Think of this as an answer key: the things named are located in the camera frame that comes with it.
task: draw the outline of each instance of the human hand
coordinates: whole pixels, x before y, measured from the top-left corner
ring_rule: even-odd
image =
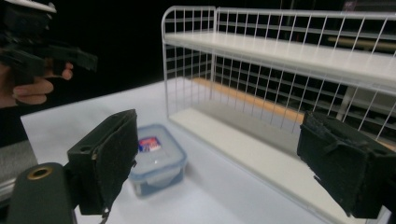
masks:
[[[28,105],[40,105],[47,101],[46,94],[53,91],[53,85],[47,78],[58,77],[52,72],[52,60],[46,60],[43,77],[34,77],[33,84],[14,86],[14,76],[9,66],[0,63],[0,108],[17,105],[17,101]],[[73,64],[66,63],[61,78],[69,80],[73,76]]]

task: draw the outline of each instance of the container lid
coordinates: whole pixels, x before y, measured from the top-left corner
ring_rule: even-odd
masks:
[[[143,181],[186,164],[187,154],[163,125],[140,127],[137,136],[137,165],[130,173],[133,181]]]

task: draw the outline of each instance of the white table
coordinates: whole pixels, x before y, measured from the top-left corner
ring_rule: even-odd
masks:
[[[166,117],[163,82],[22,117],[39,163],[67,163],[66,151],[108,116],[134,108],[137,125],[164,125],[188,154],[181,183],[137,198],[125,181],[107,223],[324,223]],[[78,223],[99,223],[81,216]]]

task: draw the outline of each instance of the clear plastic container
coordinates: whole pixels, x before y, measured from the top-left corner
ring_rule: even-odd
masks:
[[[172,186],[183,179],[187,154],[161,124],[137,129],[139,150],[137,165],[129,178],[137,196],[146,196]]]

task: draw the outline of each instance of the black background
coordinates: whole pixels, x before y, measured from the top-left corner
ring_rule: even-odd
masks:
[[[43,105],[0,109],[0,146],[27,139],[22,115],[163,80],[161,20],[171,6],[341,10],[344,3],[341,0],[51,2],[57,13],[42,36],[97,55],[97,71],[75,67],[71,80],[53,78],[55,90]]]

